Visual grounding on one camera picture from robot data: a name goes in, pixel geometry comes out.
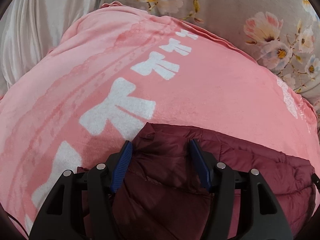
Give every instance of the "pillow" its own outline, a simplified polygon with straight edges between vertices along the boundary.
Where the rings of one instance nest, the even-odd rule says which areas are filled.
[[[0,34],[4,32],[5,22],[7,21],[8,10],[4,13],[2,18],[0,19]],[[0,100],[3,98],[4,94],[8,91],[7,81],[5,80],[2,69],[0,68]]]
[[[175,18],[104,5],[0,102],[0,202],[30,229],[66,169],[91,168],[146,122],[191,125],[310,160],[312,106],[249,55]]]
[[[60,43],[63,33],[94,10],[96,0],[13,0],[1,32],[0,66],[7,86]],[[0,89],[3,80],[0,75]]]

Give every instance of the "black gripper frame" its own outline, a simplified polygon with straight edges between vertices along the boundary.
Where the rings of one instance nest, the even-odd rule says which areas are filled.
[[[281,206],[258,170],[234,171],[218,162],[212,153],[203,151],[195,139],[190,141],[189,150],[202,186],[214,193],[201,240],[228,238],[235,189],[241,190],[241,206],[233,240],[293,239]]]
[[[89,212],[94,240],[118,240],[121,235],[113,217],[109,195],[112,172],[121,151],[91,170],[74,174],[65,171],[42,205],[29,240],[91,240],[86,236],[82,207],[82,191],[88,192]]]

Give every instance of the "blue gripper pad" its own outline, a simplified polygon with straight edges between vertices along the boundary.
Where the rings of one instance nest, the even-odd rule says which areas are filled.
[[[207,191],[210,191],[212,188],[211,185],[211,171],[208,165],[206,164],[204,157],[202,155],[202,150],[200,149],[196,140],[191,140],[189,143],[189,151],[192,158],[193,166],[198,173],[201,186],[204,187]]]
[[[132,151],[132,143],[126,141],[121,151],[119,152],[121,156],[112,172],[110,190],[113,193],[116,193],[116,191],[121,187],[125,173],[127,172],[129,163],[131,161]]]

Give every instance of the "yellow flower center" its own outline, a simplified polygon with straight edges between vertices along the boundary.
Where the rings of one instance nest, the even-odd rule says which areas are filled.
[[[311,3],[308,0],[302,0],[302,3],[306,6],[311,5]]]
[[[279,59],[283,59],[287,55],[287,52],[284,49],[278,49],[277,55]]]
[[[314,68],[313,65],[311,65],[311,66],[309,67],[309,72],[310,72],[310,73],[313,73],[314,71],[315,71],[315,68]]]

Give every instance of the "black cable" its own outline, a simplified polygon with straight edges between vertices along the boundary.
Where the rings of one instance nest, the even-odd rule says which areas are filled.
[[[24,231],[24,233],[27,235],[27,237],[29,238],[29,235],[27,233],[27,231],[24,229],[24,227],[20,224],[20,222],[12,215],[10,215],[7,211],[6,211],[7,215],[9,218],[11,218],[13,221],[17,222],[17,224],[22,228],[22,230]]]

